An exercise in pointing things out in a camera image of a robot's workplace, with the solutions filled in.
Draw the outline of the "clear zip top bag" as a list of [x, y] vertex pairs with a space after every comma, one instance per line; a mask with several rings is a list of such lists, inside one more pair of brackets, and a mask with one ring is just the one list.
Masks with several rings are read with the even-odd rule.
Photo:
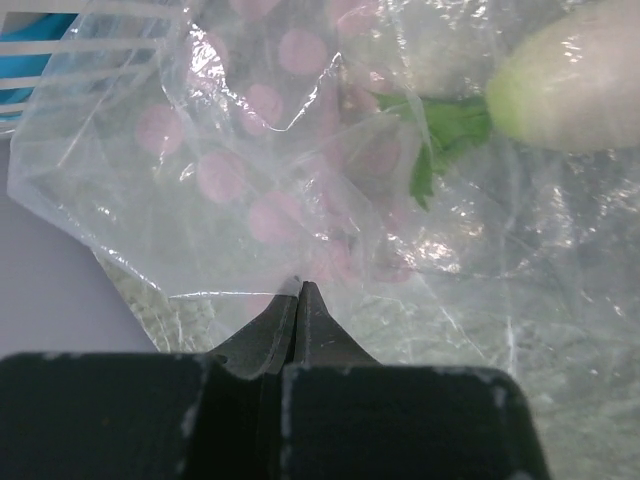
[[639, 475], [639, 143], [500, 132], [424, 204], [429, 131], [349, 43], [383, 1], [182, 1], [119, 102], [37, 88], [8, 193], [87, 245], [161, 351], [214, 347], [316, 282], [377, 359], [507, 371], [557, 479]]

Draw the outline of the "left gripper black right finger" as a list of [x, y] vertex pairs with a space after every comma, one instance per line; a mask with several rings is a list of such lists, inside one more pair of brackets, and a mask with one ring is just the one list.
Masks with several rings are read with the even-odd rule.
[[526, 397], [505, 372], [375, 361], [305, 283], [282, 371], [283, 479], [546, 479]]

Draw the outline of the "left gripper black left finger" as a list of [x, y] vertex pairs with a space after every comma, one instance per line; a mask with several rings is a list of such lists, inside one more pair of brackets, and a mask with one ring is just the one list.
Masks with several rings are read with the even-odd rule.
[[20, 353], [1, 362], [5, 479], [271, 479], [278, 375], [300, 292], [207, 353]]

